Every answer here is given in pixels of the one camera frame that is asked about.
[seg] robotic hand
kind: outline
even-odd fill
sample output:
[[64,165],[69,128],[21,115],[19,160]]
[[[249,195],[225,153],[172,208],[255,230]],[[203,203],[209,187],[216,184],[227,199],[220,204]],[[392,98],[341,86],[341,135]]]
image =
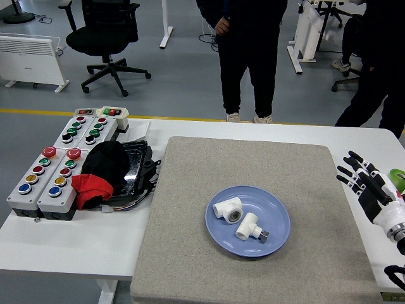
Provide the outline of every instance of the robotic hand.
[[[349,156],[343,160],[352,167],[354,173],[337,166],[337,169],[346,176],[338,174],[336,178],[358,195],[358,201],[369,221],[380,226],[385,235],[397,244],[399,252],[405,255],[404,198],[388,176],[377,170],[372,163],[353,151],[349,151]],[[396,272],[405,274],[404,267],[388,266],[384,272],[392,282],[405,290],[404,282],[395,275]]]

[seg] pipe fitting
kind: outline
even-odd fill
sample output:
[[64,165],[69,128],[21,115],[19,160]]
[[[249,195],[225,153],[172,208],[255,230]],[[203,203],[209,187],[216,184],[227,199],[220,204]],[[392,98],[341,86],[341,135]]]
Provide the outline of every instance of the pipe fitting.
[[237,223],[243,216],[240,198],[231,198],[213,205],[217,218],[223,217],[229,224]]
[[236,236],[243,241],[246,241],[249,236],[253,236],[262,242],[266,242],[269,233],[262,230],[256,223],[258,222],[258,217],[251,212],[248,212],[240,223],[239,228],[236,230]]

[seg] gray felt mat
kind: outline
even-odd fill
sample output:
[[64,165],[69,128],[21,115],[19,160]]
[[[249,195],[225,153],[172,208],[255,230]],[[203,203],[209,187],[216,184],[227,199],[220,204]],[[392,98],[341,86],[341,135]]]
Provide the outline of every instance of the gray felt mat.
[[[131,284],[134,303],[383,303],[328,148],[172,137]],[[286,243],[229,253],[204,215],[221,190],[250,185],[287,208]]]

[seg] person's hand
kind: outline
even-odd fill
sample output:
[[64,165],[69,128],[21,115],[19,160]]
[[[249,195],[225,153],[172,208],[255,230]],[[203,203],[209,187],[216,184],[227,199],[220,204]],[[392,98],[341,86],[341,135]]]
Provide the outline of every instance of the person's hand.
[[229,22],[226,20],[224,17],[218,21],[218,23],[215,25],[215,32],[219,36],[225,35],[227,32],[229,32]]

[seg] black jacket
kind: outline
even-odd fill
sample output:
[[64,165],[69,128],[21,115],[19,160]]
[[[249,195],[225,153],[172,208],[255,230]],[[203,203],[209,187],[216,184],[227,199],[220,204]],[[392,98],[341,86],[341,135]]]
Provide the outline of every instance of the black jacket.
[[404,0],[367,0],[364,12],[363,64],[369,67],[400,64],[399,44],[404,35]]
[[[223,0],[196,0],[202,17],[215,28],[223,16]],[[279,33],[288,0],[229,0],[229,33],[225,40],[265,41]]]

